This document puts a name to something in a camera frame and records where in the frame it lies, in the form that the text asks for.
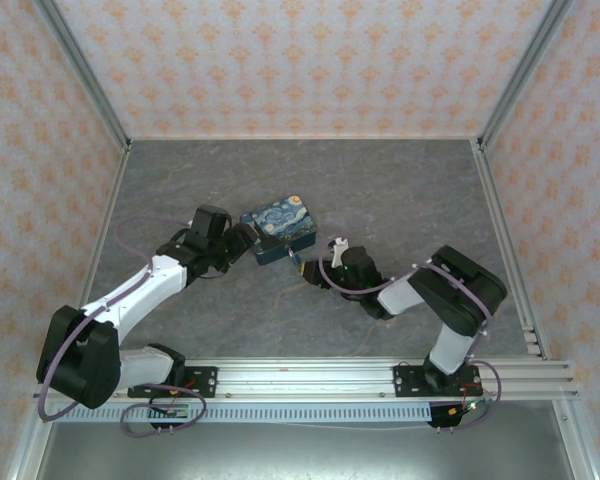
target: box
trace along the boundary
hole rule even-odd
[[[240,217],[258,232],[253,253],[267,265],[316,243],[316,224],[297,195],[259,208]]]

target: gray floor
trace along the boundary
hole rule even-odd
[[[318,225],[319,242],[343,234],[364,245],[387,276],[449,244],[506,282],[468,141],[246,140],[133,144],[112,224],[134,215],[191,219],[210,203],[242,213],[296,194]],[[153,251],[177,228],[127,225],[129,243]],[[302,252],[315,258],[316,249]],[[91,298],[141,267],[110,229]],[[310,286],[290,260],[259,267],[251,254],[226,276],[197,281],[138,325],[128,348],[160,342],[193,356],[423,357],[441,322],[426,306],[374,321],[332,291]],[[511,296],[482,355],[517,355],[526,346]]]
[[[201,423],[173,437],[137,440],[125,437],[117,423],[59,423],[52,427],[38,480],[67,478],[569,480],[573,476],[551,402],[504,402],[482,425],[453,435],[436,435],[432,428],[417,424],[382,432]]]

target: white object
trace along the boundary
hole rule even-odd
[[[380,305],[391,315],[398,315],[406,309],[424,302],[408,282],[413,273],[396,280],[378,294]]]
[[[85,315],[89,315],[102,305],[119,295],[132,285],[135,285],[145,274],[148,267],[144,267],[129,280],[117,287],[111,293],[89,303],[83,307]],[[130,293],[120,302],[113,305],[106,312],[102,312],[94,320],[100,323],[111,322],[118,330],[118,343],[129,334],[140,320],[160,303],[172,295],[180,292],[187,285],[187,270],[174,258],[166,255],[153,257],[153,271],[151,278],[136,291]]]
[[[167,379],[173,359],[153,347],[120,351],[120,381],[116,390],[145,383],[162,383]]]
[[[342,254],[349,249],[349,240],[338,237],[333,244],[333,258],[331,259],[331,268],[342,265]]]
[[[474,337],[465,337],[442,325],[436,344],[429,353],[429,360],[446,375],[455,373],[464,363],[464,359],[473,344]]]

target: metal base plate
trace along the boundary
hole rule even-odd
[[[465,395],[463,385],[467,387],[466,396],[482,396],[482,388],[474,385],[481,384],[480,370],[472,365],[460,367],[460,373],[453,385],[442,393],[438,393],[424,379],[422,365],[397,365],[393,367],[393,385],[396,397],[462,397]]]
[[[204,398],[215,398],[216,386],[218,384],[217,367],[185,367],[185,385],[186,388],[199,393]],[[127,391],[129,398],[171,398],[167,390],[158,390],[146,388],[143,386],[131,387]],[[186,393],[182,397],[191,397]]]

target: patterned wall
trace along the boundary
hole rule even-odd
[[[60,0],[131,137],[476,136],[549,0]]]
[[[0,2],[0,480],[50,315],[77,300],[118,159],[33,2]]]
[[[551,351],[577,360],[600,446],[600,0],[576,0],[489,156]]]

